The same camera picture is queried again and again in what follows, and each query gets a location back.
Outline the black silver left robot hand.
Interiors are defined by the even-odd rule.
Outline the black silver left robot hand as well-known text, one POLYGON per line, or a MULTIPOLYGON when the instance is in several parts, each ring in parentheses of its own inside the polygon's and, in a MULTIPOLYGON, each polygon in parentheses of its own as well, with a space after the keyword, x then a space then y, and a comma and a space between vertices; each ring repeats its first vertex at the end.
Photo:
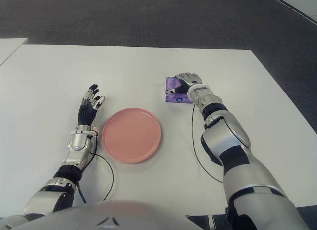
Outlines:
POLYGON ((78 111, 77 125, 91 126, 97 111, 105 101, 104 96, 96 96, 98 85, 92 84, 85 92, 78 111))

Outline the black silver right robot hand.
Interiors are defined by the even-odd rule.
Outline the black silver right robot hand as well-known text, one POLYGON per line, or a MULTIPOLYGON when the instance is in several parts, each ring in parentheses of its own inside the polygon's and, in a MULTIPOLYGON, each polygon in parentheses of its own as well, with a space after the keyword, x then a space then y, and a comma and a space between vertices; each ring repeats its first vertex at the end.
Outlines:
POLYGON ((194 73, 180 73, 174 76, 180 82, 180 86, 172 89, 167 89, 166 94, 185 94, 189 87, 195 84, 201 84, 201 78, 194 73))

